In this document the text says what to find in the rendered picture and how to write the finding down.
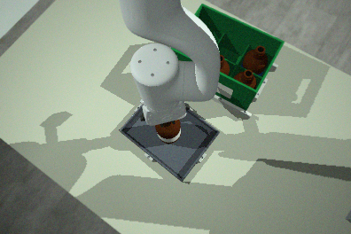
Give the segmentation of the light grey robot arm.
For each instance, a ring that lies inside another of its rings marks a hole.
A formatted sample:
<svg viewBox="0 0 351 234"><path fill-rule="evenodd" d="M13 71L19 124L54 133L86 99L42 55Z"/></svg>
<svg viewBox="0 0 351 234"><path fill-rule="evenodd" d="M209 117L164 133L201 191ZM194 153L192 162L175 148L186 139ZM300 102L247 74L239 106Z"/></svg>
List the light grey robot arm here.
<svg viewBox="0 0 351 234"><path fill-rule="evenodd" d="M156 114L174 111L180 101L204 102L217 91L221 59L208 27L181 0L119 0L125 25L156 42L138 49L130 71L140 103ZM176 49L192 61L180 61Z"/></svg>

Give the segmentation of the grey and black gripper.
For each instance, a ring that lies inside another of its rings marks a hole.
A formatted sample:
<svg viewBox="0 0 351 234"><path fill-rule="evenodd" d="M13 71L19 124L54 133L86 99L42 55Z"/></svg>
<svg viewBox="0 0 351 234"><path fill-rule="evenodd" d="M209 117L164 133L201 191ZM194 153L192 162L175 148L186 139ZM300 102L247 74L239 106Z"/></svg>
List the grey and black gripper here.
<svg viewBox="0 0 351 234"><path fill-rule="evenodd" d="M146 121L146 123L150 126L160 124L161 127L163 127L163 123L170 121L175 124L175 121L184 118L186 111L190 109L189 105L184 103L184 101L180 101L179 105L174 111L166 114L152 113L146 106L142 105L142 107L143 113L140 116L141 121Z"/></svg>

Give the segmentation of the green plastic crate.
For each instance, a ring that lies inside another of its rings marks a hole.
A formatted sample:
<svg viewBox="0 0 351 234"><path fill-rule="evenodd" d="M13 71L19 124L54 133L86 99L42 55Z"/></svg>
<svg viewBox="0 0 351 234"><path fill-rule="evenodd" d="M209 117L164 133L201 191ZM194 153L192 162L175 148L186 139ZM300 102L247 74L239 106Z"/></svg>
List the green plastic crate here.
<svg viewBox="0 0 351 234"><path fill-rule="evenodd" d="M201 4L194 15L211 31L220 55L224 56L230 66L229 76L220 72L215 95L247 110L285 41L204 4ZM262 76L253 73L257 81L256 89L253 89L233 78L236 74L247 70L241 66L245 55L260 45L265 48L268 64Z"/></svg>

